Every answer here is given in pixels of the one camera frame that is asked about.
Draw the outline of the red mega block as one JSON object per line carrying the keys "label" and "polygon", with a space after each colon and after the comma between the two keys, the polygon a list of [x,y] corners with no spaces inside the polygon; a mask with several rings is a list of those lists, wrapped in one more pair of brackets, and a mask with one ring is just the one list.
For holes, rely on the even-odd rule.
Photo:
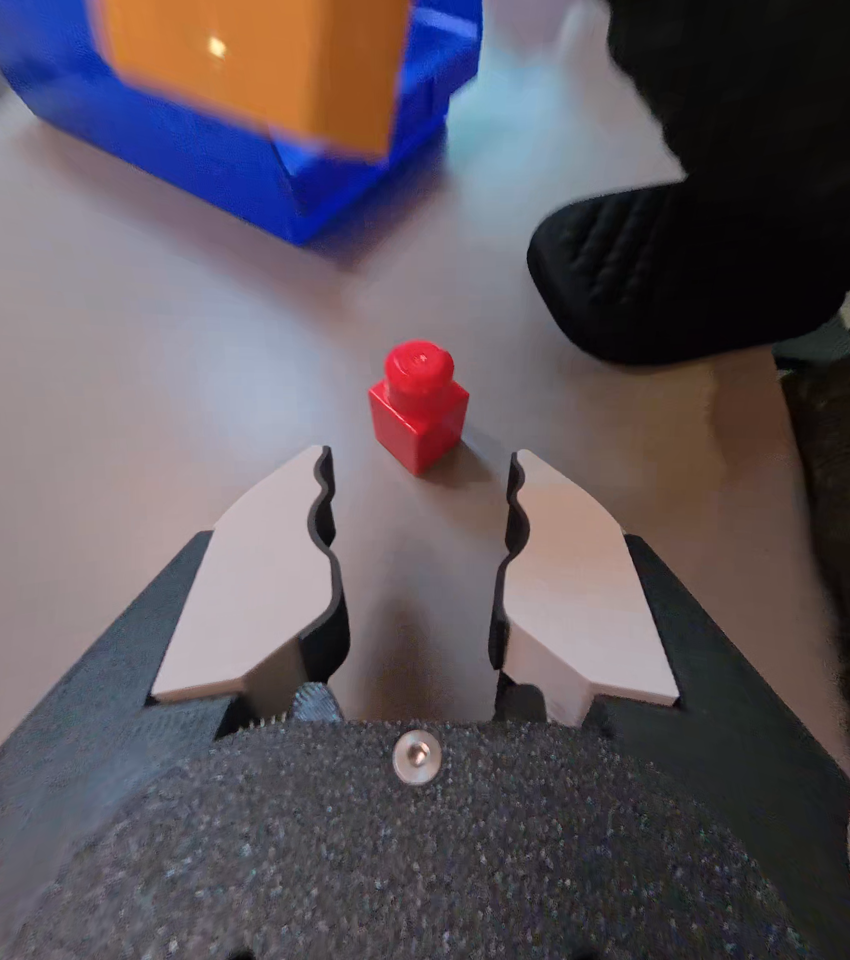
{"label": "red mega block", "polygon": [[382,378],[369,389],[368,399],[379,444],[420,476],[460,442],[470,395],[456,381],[447,350],[411,340],[387,354]]}

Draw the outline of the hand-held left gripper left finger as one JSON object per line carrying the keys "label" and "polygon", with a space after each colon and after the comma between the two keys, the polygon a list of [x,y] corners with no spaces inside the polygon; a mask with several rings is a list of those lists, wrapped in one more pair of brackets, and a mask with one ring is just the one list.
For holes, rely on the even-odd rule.
{"label": "hand-held left gripper left finger", "polygon": [[161,704],[237,697],[284,714],[350,651],[329,446],[304,449],[216,522],[152,685]]}

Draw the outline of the person's right forearm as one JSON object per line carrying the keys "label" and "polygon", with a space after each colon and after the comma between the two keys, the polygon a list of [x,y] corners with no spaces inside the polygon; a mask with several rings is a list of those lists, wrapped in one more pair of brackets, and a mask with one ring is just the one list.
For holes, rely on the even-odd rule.
{"label": "person's right forearm", "polygon": [[850,290],[850,1],[607,5],[611,58],[700,198],[781,223]]}

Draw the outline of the black textured pad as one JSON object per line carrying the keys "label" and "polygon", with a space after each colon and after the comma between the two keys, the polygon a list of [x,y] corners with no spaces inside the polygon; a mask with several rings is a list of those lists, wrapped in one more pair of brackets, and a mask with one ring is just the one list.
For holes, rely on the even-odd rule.
{"label": "black textured pad", "polygon": [[569,341],[599,361],[662,367],[797,338],[846,288],[819,246],[686,183],[585,198],[541,222],[531,279]]}

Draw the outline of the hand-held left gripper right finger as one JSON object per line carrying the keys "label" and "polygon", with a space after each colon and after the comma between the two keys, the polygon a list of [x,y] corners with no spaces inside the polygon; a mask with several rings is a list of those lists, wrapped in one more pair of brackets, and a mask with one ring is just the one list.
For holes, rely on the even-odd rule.
{"label": "hand-held left gripper right finger", "polygon": [[679,688],[620,523],[541,457],[512,453],[488,651],[497,718],[579,727],[596,697],[665,709]]}

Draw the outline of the blue plastic bin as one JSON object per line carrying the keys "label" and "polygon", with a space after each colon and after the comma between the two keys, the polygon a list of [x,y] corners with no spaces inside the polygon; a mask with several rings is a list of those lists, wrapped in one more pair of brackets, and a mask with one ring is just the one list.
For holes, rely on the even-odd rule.
{"label": "blue plastic bin", "polygon": [[384,160],[328,152],[226,124],[131,90],[95,52],[83,2],[0,2],[8,77],[39,118],[296,246],[428,146],[475,78],[482,2],[414,2],[393,145]]}

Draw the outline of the yellow mega block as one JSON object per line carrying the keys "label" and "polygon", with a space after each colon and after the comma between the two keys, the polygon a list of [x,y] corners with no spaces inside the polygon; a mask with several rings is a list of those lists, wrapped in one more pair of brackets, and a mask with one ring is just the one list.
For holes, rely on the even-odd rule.
{"label": "yellow mega block", "polygon": [[390,151],[411,2],[88,2],[129,86],[370,161]]}

